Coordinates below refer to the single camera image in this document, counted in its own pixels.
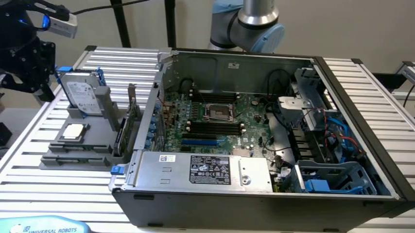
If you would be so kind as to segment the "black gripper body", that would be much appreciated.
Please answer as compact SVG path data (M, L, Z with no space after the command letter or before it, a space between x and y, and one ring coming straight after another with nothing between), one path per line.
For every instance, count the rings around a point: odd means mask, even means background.
M0 73L30 84L34 92L55 72L55 44L39 39L38 30L24 9L2 9Z

